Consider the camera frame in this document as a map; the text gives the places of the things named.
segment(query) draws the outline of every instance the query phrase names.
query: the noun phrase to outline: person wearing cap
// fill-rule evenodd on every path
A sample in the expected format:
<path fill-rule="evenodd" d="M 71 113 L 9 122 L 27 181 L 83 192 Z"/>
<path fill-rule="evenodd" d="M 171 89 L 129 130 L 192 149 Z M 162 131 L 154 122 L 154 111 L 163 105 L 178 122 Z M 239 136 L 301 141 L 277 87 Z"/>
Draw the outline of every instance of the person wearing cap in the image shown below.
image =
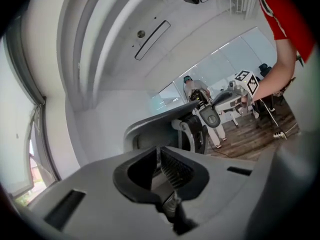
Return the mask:
<path fill-rule="evenodd" d="M 183 91 L 184 91 L 185 97 L 186 97 L 188 102 L 190 101 L 190 96 L 191 96 L 191 91 L 192 90 L 202 89 L 202 90 L 204 90 L 206 95 L 208 97 L 210 97 L 210 91 L 208 90 L 208 86 L 204 82 L 202 82 L 200 80 L 193 80 L 189 75 L 186 75 L 183 78 L 183 82 L 185 84 L 184 88 L 183 88 Z M 220 123 L 218 125 L 218 127 L 215 128 L 215 130 L 217 131 L 217 133 L 218 133 L 218 135 L 220 137 L 220 139 L 219 139 L 217 134 L 216 134 L 216 132 L 215 132 L 215 130 L 213 128 L 211 128 L 210 126 L 208 126 L 203 121 L 203 119 L 199 115 L 198 111 L 196 111 L 196 115 L 200 118 L 200 121 L 201 121 L 202 125 L 207 127 L 209 136 L 210 136 L 213 144 L 216 146 L 216 148 L 217 149 L 221 148 L 222 146 L 221 146 L 221 143 L 220 143 L 220 139 L 222 139 L 223 141 L 227 140 L 226 133 L 225 133 L 225 130 L 224 130 L 222 124 Z"/>
<path fill-rule="evenodd" d="M 307 62 L 316 47 L 316 40 L 305 19 L 291 0 L 260 0 L 260 5 L 273 31 L 277 61 L 259 83 L 253 102 L 286 86 L 294 75 L 297 52 Z"/>

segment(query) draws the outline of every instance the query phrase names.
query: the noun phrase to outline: black slot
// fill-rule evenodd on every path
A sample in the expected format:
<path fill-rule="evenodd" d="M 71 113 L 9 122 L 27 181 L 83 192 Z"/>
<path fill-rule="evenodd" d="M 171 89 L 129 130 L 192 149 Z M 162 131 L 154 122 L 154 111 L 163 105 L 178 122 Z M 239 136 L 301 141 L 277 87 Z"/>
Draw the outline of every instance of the black slot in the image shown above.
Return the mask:
<path fill-rule="evenodd" d="M 71 190 L 53 210 L 44 218 L 44 220 L 61 231 L 74 213 L 82 199 L 85 197 L 85 193 Z"/>
<path fill-rule="evenodd" d="M 252 170 L 248 170 L 248 169 L 243 169 L 243 168 L 238 168 L 238 167 L 233 167 L 230 166 L 228 169 L 226 169 L 229 172 L 233 172 L 235 174 L 241 174 L 241 175 L 245 175 L 245 176 L 250 176 L 250 174 L 252 173 Z"/>

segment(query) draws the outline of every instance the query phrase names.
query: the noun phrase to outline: curved white beam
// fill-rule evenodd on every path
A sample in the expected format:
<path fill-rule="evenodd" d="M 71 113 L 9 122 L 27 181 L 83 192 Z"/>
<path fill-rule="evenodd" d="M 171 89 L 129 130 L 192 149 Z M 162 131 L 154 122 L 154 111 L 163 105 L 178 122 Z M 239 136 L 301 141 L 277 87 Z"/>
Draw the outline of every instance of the curved white beam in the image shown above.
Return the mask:
<path fill-rule="evenodd" d="M 119 13 L 116 20 L 114 21 L 114 24 L 112 25 L 104 41 L 101 54 L 98 60 L 98 64 L 96 67 L 95 76 L 94 76 L 94 83 L 93 83 L 93 105 L 94 106 L 97 105 L 99 86 L 100 86 L 102 74 L 104 71 L 105 63 L 108 59 L 108 55 L 111 50 L 111 47 L 115 42 L 116 37 L 119 34 L 123 25 L 125 24 L 126 20 L 141 2 L 142 0 L 129 0 L 129 2 L 124 6 L 124 8 Z"/>
<path fill-rule="evenodd" d="M 116 2 L 117 0 L 98 0 L 88 22 L 82 44 L 79 71 L 80 90 L 84 97 L 88 93 L 90 64 L 97 38 Z"/>

